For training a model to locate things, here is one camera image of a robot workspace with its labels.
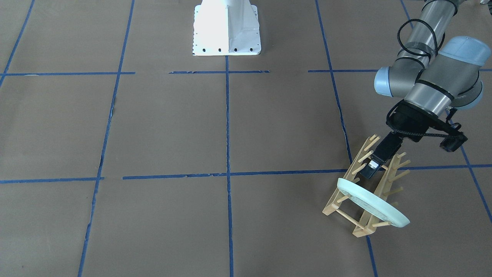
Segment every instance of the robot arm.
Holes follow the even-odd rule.
[[[438,55],[436,39],[444,34],[462,2],[429,1],[420,20],[414,20],[419,23],[408,42],[401,44],[403,49],[393,66],[381,68],[376,74],[374,88],[377,93],[403,100],[388,113],[386,124],[393,131],[371,155],[371,162],[361,171],[364,177],[372,177],[390,160],[404,138],[419,142],[422,137],[442,137],[440,146],[448,152],[457,150],[467,140],[459,131],[461,125],[451,124],[449,120],[456,110],[471,108],[481,99],[483,83],[478,69],[485,64],[491,50],[477,39],[458,36],[451,39]],[[444,122],[439,116],[446,110],[451,112]],[[429,128],[446,134],[428,134]]]

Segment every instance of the light blue plate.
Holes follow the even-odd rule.
[[[351,181],[338,178],[337,187],[344,195],[349,194],[349,199],[352,202],[377,218],[383,221],[390,221],[393,226],[404,227],[410,223],[410,220],[395,207]]]

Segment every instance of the white metal bracket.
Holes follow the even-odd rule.
[[[249,0],[203,0],[195,7],[193,55],[258,55],[258,8]]]

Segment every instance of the wooden frame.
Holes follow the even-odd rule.
[[[366,142],[364,142],[361,150],[343,176],[344,179],[354,183],[357,183],[360,180],[359,178],[356,178],[356,174],[366,166],[366,164],[363,164],[362,162],[371,156],[371,154],[374,152],[373,150],[370,150],[371,147],[373,147],[380,139],[380,136],[373,135],[372,137],[369,137]],[[394,181],[410,173],[410,170],[405,170],[397,175],[397,170],[399,168],[404,167],[410,163],[409,160],[403,163],[401,162],[402,157],[405,155],[405,152],[402,154],[397,154],[393,156],[389,166],[382,166],[382,168],[385,169],[385,172],[383,174],[383,177],[381,178],[381,181],[377,185],[374,194],[384,201],[388,199],[388,196],[403,190],[402,187],[396,190],[391,190],[391,187]],[[364,210],[360,220],[355,220],[354,218],[340,210],[342,202],[347,200],[348,198],[349,196],[344,195],[342,192],[340,192],[338,188],[335,189],[335,192],[330,197],[330,200],[323,209],[323,213],[325,215],[330,215],[336,211],[340,215],[345,217],[347,220],[355,225],[355,229],[352,234],[358,238],[374,233],[377,227],[391,225],[391,222],[379,222],[379,218],[370,214],[366,210]]]

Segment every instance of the light blue joint cap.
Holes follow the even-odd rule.
[[[466,104],[461,107],[456,107],[457,110],[471,109],[475,107],[478,104],[478,102],[480,102],[480,100],[484,95],[484,83],[482,82],[482,80],[480,80],[480,82],[482,83],[482,89],[480,90],[480,94],[477,96],[477,98],[475,98],[475,100],[473,100],[470,104]]]
[[[456,36],[439,51],[439,54],[482,67],[490,57],[491,49],[476,38]]]
[[[393,97],[390,89],[390,68],[385,67],[377,71],[374,78],[374,90],[380,95]]]

